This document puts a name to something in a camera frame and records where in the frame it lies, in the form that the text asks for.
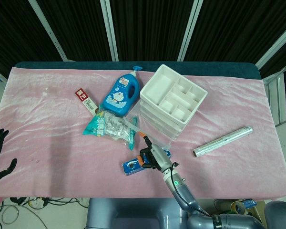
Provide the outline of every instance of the white sticker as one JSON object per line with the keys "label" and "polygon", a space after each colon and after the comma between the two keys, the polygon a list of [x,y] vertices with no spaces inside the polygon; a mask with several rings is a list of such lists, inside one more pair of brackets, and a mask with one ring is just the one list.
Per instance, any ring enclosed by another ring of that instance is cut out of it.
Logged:
{"label": "white sticker", "polygon": [[129,83],[129,80],[127,80],[127,79],[125,79],[124,77],[122,77],[122,78],[119,80],[119,83],[121,83],[121,84],[127,86],[128,83]]}

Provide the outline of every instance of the white floor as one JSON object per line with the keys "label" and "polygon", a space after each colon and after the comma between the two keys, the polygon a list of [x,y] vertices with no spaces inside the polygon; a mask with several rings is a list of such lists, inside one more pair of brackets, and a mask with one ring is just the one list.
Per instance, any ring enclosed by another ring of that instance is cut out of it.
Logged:
{"label": "white floor", "polygon": [[[10,201],[9,198],[4,200],[4,204],[15,204]],[[44,222],[48,229],[83,229],[86,226],[87,219],[87,209],[83,208],[77,203],[69,203],[64,206],[55,206],[48,204],[45,208],[41,210],[34,210],[27,205],[30,210],[35,212]],[[26,208],[18,207],[19,217],[18,219],[10,224],[6,225],[2,223],[2,214],[0,213],[0,222],[4,229],[45,229],[45,226],[40,222],[40,220],[32,214]],[[9,208],[3,215],[3,220],[6,223],[14,221],[17,217],[17,211],[14,208]]]}

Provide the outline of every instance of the orange handle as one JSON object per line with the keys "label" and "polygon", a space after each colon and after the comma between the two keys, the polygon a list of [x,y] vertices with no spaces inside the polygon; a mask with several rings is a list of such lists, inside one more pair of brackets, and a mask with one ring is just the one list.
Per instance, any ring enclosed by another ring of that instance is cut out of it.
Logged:
{"label": "orange handle", "polygon": [[138,132],[138,134],[141,136],[141,137],[145,137],[146,136],[146,134],[144,134],[144,133],[142,133],[142,132]]}
{"label": "orange handle", "polygon": [[142,165],[144,164],[144,161],[142,160],[142,158],[140,157],[140,155],[137,156],[139,165],[142,167]]}

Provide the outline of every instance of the red and white box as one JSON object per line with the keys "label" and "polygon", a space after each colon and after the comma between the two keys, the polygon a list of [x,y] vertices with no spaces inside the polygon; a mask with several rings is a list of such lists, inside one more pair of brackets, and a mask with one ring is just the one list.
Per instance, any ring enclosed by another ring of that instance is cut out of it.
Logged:
{"label": "red and white box", "polygon": [[92,99],[87,95],[87,93],[80,88],[75,92],[77,97],[81,100],[82,104],[90,111],[90,113],[95,116],[97,113],[98,107],[95,105],[95,103],[92,101]]}

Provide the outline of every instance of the dark blue table edge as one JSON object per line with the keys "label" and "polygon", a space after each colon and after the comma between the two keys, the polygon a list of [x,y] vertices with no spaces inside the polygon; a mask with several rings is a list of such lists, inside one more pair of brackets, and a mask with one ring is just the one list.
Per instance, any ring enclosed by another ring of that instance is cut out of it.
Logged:
{"label": "dark blue table edge", "polygon": [[258,68],[246,62],[175,62],[175,61],[128,61],[128,62],[20,62],[17,68],[29,69],[83,69],[83,70],[131,70],[134,65],[143,71],[155,72],[165,64],[181,75],[229,76],[260,80]]}

